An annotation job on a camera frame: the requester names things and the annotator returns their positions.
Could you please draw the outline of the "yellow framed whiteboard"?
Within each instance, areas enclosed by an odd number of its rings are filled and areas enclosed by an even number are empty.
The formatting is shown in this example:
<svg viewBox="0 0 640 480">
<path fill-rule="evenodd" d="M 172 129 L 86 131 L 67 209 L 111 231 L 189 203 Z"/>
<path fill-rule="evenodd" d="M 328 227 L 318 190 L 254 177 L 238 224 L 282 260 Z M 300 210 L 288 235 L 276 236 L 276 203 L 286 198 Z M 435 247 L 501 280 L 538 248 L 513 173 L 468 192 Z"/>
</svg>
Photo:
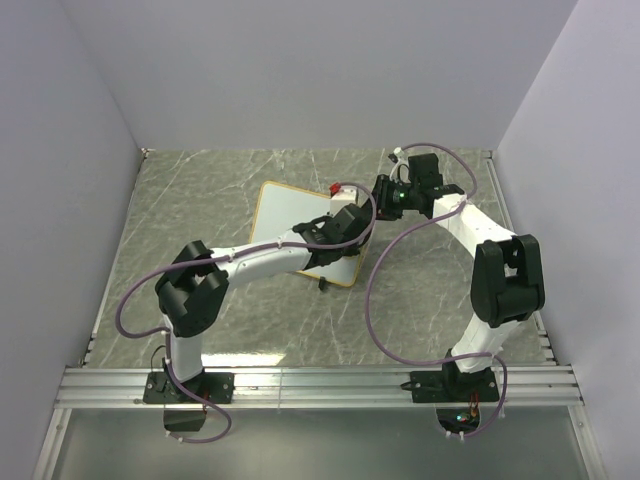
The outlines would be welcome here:
<svg viewBox="0 0 640 480">
<path fill-rule="evenodd" d="M 260 189 L 249 242 L 271 240 L 296 224 L 330 212 L 328 194 L 266 181 Z M 356 282 L 363 258 L 364 253 L 343 257 L 328 266 L 300 271 L 300 274 L 349 288 Z"/>
</svg>

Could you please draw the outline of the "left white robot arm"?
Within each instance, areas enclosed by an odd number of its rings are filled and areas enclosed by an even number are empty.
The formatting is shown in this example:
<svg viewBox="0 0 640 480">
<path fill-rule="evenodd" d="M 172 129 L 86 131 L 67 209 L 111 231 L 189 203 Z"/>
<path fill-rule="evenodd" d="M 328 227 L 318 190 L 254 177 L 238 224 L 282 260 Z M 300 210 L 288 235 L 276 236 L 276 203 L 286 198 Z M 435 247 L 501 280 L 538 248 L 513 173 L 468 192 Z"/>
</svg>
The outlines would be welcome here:
<svg viewBox="0 0 640 480">
<path fill-rule="evenodd" d="M 228 294 L 256 280 L 324 267 L 358 254 L 368 239 L 364 231 L 370 221 L 369 213 L 349 204 L 333 216 L 299 223 L 271 241 L 217 250 L 207 249 L 200 241 L 185 247 L 176 258 L 178 263 L 224 259 L 167 272 L 155 285 L 170 331 L 169 393 L 180 402 L 190 402 L 201 393 L 202 337 L 216 321 Z"/>
</svg>

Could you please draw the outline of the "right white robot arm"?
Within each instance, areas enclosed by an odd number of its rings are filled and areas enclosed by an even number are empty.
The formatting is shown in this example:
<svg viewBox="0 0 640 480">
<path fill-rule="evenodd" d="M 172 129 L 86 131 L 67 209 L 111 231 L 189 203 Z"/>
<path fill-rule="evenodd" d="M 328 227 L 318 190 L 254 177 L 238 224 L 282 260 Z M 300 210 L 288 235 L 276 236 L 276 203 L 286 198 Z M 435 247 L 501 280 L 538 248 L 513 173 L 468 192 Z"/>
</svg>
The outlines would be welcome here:
<svg viewBox="0 0 640 480">
<path fill-rule="evenodd" d="M 545 302 L 540 246 L 532 235 L 516 235 L 473 205 L 455 184 L 405 183 L 380 175 L 374 185 L 378 220 L 417 211 L 448 231 L 473 257 L 472 317 L 447 353 L 441 386 L 455 400 L 466 398 L 487 377 L 494 357 L 516 327 Z"/>
</svg>

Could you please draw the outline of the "aluminium mounting rail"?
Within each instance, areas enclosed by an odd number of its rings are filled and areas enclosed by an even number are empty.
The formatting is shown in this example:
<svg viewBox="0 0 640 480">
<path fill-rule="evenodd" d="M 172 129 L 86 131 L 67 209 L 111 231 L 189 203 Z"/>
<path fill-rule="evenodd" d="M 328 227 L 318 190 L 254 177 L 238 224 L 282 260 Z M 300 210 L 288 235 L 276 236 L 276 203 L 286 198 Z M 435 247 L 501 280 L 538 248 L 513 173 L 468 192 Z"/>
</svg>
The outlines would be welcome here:
<svg viewBox="0 0 640 480">
<path fill-rule="evenodd" d="M 418 404 L 402 385 L 410 367 L 242 367 L 213 368 L 229 372 L 232 381 L 225 409 L 402 409 Z M 506 407 L 573 407 L 584 403 L 570 367 L 515 366 L 495 385 L 507 384 Z M 193 410 L 149 379 L 143 369 L 68 369 L 54 401 L 56 409 L 169 408 Z"/>
</svg>

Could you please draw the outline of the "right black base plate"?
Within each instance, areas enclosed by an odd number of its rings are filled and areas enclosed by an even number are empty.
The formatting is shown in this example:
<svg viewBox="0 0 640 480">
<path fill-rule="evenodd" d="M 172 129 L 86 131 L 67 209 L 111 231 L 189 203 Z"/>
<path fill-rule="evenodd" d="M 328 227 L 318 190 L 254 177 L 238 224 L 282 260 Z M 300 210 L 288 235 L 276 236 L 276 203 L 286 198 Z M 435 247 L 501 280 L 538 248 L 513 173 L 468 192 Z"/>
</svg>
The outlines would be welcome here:
<svg viewBox="0 0 640 480">
<path fill-rule="evenodd" d="M 416 404 L 497 402 L 500 399 L 497 381 L 490 369 L 471 374 L 412 371 L 400 388 L 409 392 Z"/>
</svg>

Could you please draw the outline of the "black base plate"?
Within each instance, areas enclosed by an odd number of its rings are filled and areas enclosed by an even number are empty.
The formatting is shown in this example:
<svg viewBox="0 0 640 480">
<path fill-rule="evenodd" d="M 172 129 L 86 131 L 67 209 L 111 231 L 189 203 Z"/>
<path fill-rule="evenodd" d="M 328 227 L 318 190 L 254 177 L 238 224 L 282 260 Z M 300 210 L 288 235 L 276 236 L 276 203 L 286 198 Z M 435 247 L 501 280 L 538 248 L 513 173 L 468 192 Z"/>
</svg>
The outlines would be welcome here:
<svg viewBox="0 0 640 480">
<path fill-rule="evenodd" d="M 203 372 L 183 386 L 192 394 L 215 404 L 230 404 L 234 391 L 234 374 L 231 372 Z M 144 404 L 197 403 L 180 390 L 166 371 L 152 371 L 146 379 Z"/>
<path fill-rule="evenodd" d="M 497 381 L 490 369 L 471 374 L 412 371 L 400 388 L 409 392 L 416 404 L 497 402 L 500 399 Z"/>
</svg>

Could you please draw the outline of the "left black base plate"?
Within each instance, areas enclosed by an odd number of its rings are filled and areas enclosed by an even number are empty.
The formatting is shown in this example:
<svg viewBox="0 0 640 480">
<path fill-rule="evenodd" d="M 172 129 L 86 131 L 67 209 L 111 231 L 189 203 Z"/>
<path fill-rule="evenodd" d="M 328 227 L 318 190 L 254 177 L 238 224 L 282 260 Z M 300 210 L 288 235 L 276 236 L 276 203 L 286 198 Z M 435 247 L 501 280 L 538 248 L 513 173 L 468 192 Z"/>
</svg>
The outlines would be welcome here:
<svg viewBox="0 0 640 480">
<path fill-rule="evenodd" d="M 183 386 L 192 394 L 215 404 L 230 404 L 234 391 L 234 374 L 231 372 L 203 372 Z M 197 403 L 180 390 L 166 371 L 152 371 L 146 379 L 144 404 Z"/>
</svg>

